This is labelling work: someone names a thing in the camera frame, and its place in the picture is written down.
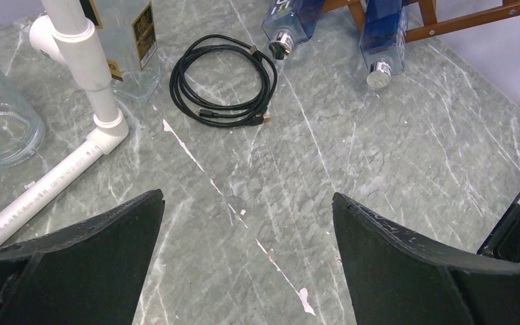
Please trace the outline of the blue square bottle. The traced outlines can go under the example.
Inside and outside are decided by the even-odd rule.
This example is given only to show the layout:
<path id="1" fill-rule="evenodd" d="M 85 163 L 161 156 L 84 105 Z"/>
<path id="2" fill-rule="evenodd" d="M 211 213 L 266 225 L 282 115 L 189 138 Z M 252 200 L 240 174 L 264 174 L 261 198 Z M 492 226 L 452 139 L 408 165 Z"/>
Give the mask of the blue square bottle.
<path id="1" fill-rule="evenodd" d="M 261 28 L 275 60 L 285 60 L 295 46 L 308 42 L 316 29 L 324 0 L 273 0 Z"/>

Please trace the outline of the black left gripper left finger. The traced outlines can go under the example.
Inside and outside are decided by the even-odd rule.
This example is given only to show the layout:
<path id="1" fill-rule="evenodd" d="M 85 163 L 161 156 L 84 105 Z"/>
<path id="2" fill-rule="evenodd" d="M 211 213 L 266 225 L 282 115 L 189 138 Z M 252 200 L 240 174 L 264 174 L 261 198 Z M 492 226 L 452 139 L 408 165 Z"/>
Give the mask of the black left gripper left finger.
<path id="1" fill-rule="evenodd" d="M 0 324 L 131 324 L 164 211 L 150 190 L 0 248 Z"/>

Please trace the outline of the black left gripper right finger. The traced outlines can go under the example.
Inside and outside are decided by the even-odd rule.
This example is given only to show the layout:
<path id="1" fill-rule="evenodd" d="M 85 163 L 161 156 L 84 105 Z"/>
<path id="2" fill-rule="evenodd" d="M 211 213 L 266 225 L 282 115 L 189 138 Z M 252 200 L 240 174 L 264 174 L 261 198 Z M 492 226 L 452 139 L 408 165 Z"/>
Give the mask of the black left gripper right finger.
<path id="1" fill-rule="evenodd" d="M 332 212 L 358 324 L 520 324 L 520 264 L 440 243 L 345 194 Z"/>

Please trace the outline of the blue Blue Dash bottle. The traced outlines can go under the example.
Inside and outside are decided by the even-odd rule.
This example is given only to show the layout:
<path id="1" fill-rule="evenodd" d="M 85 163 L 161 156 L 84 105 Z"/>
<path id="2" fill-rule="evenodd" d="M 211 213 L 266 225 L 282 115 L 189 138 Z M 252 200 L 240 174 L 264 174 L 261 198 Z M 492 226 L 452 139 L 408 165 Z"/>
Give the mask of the blue Blue Dash bottle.
<path id="1" fill-rule="evenodd" d="M 367 84 L 375 89 L 388 86 L 391 78 L 405 70 L 405 36 L 408 17 L 402 0 L 367 2 L 360 51 L 368 69 Z"/>

